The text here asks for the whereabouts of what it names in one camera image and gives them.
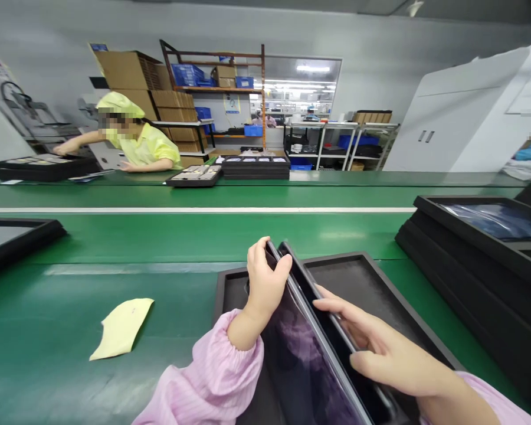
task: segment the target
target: ceiling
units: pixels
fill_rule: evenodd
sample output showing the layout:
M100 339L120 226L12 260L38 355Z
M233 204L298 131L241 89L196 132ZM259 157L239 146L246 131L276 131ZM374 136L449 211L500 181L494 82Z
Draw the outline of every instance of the ceiling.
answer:
M267 69L267 78L272 80L326 81L335 83L338 79L341 62L340 60L266 56L265 69ZM327 68L328 71L302 71L297 68L300 65ZM249 67L248 74L261 81L261 68Z
M414 0L136 0L408 16ZM424 0L417 18L531 24L531 0Z

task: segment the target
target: worker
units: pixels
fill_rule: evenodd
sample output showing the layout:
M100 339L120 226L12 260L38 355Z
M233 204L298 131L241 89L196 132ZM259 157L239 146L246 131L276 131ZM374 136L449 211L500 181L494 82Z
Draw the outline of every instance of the worker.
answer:
M121 93L111 91L97 105L99 129L72 138L53 149L67 155L81 146L109 140L121 149L127 161L120 169L126 172L153 172L182 169L179 149L161 130L153 127L144 111Z
M305 115L305 118L303 119L304 121L320 121L320 118L317 117L315 114L314 114L314 109L312 106L309 106L309 108L307 109L307 115Z
M253 125L262 125L261 117L262 117L261 109L256 109L255 110L255 118L252 120L252 124ZM265 125L267 125L269 128L277 127L276 121L270 115L266 115L265 116Z
M153 398L133 425L233 424L246 410L263 366L260 334L281 302L292 264L286 255L275 270L270 268L265 253L269 239L261 238L248 250L250 295L244 309L220 316L193 347L189 366L170 366L163 372ZM356 343L365 348L350 356L351 366L373 381L416 397L422 423L531 425L531 416L486 382L450 370L384 321L318 289L324 298L315 300L314 307L340 315ZM304 345L296 347L305 355L310 352Z

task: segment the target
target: blue crate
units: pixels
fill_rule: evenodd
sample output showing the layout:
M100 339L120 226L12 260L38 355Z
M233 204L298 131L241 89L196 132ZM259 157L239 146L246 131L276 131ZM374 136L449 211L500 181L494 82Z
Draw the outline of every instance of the blue crate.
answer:
M217 132L217 128L214 126L214 124L209 124L209 125L203 126L203 130L205 131L205 134L210 134L211 133L211 131L209 129L210 126L212 126L212 132L213 133Z
M254 77L236 77L236 87L238 89L253 89Z
M196 116L198 117L198 119L212 118L210 108L202 107L202 106L195 106L195 110L196 110Z
M244 136L263 137L264 128L262 126L244 126Z
M215 79L200 79L197 82L197 86L199 87L216 87L217 81Z
M295 158L292 156L289 161L291 161L292 170L310 171L313 169L313 164L307 158Z
M171 64L171 67L178 86L196 87L199 81L205 78L205 73L194 65Z
M338 146L342 149L348 149L348 145L350 144L350 137L352 135L340 135L338 138ZM379 144L379 138L372 137L372 136L360 136L360 140L358 140L358 146L360 145L378 145Z

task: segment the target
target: hand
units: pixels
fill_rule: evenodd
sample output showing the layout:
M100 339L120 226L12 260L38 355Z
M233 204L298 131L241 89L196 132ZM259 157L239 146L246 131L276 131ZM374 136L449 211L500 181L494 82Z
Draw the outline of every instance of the hand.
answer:
M248 249L248 274L250 275L250 296L244 308L253 317L269 321L273 312L281 302L287 278L291 270L293 259L291 255L284 256L274 270L266 260L265 236Z
M350 364L362 375L415 397L440 395L461 380L383 320L317 287L324 298L313 301L314 306L339 314L358 347L367 348L350 356Z
M143 169L139 165L134 165L131 162L120 161L123 165L120 167L122 171L126 172L143 172Z
M65 156L70 153L76 153L80 147L81 145L79 144L79 142L73 138L73 139L69 139L62 145L54 147L53 153L59 156Z

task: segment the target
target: gray wall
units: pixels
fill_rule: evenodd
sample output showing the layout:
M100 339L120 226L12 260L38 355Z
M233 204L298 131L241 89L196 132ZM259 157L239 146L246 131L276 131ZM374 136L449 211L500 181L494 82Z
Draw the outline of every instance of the gray wall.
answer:
M342 58L333 114L392 109L401 122L424 74L531 44L531 27L127 0L0 1L0 57L25 91L83 122L76 98L100 75L88 42L162 59L181 50Z

